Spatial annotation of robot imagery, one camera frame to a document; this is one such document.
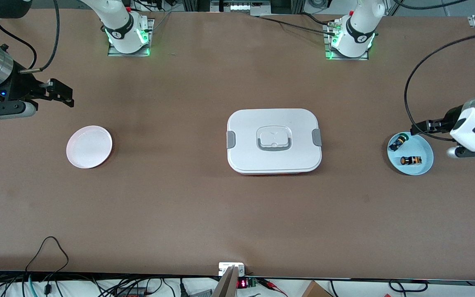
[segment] metal mounting plate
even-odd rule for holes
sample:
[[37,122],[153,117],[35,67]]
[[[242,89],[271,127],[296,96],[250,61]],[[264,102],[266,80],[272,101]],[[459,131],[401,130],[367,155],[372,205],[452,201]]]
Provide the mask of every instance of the metal mounting plate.
[[223,276],[226,269],[232,265],[237,266],[239,270],[239,277],[245,276],[245,264],[241,262],[219,262],[219,276]]
[[[331,30],[331,28],[328,25],[323,25],[322,29],[324,30],[324,32],[336,33],[335,30]],[[328,60],[356,60],[356,61],[369,60],[368,50],[366,50],[366,52],[364,52],[364,54],[358,58],[349,58],[339,53],[337,49],[331,46],[331,42],[333,38],[334,36],[324,34],[324,44],[326,46],[326,58]]]

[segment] light blue plate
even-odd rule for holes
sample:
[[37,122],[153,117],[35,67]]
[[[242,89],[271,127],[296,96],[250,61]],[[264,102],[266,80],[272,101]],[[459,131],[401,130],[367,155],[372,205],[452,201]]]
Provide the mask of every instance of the light blue plate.
[[[409,139],[401,145],[398,150],[392,151],[390,150],[390,145],[396,141],[400,133],[395,134],[388,142],[388,147],[386,148],[388,151],[388,159],[390,159],[392,165],[402,173],[409,175],[421,175],[427,173],[434,163],[434,152],[432,151],[432,147],[428,141],[420,135],[412,136],[409,132],[401,133],[407,134]],[[419,156],[422,163],[419,165],[401,165],[401,157],[411,156]]]

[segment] battery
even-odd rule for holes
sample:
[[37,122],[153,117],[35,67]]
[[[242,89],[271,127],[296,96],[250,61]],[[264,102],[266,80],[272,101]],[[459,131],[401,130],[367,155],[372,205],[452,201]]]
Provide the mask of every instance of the battery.
[[421,163],[420,157],[401,157],[401,165],[419,165]]
[[403,145],[403,143],[405,143],[408,139],[409,137],[407,134],[404,134],[404,133],[399,134],[399,137],[394,141],[394,143],[392,143],[389,146],[390,150],[392,151],[398,150],[399,147],[401,147],[401,145]]

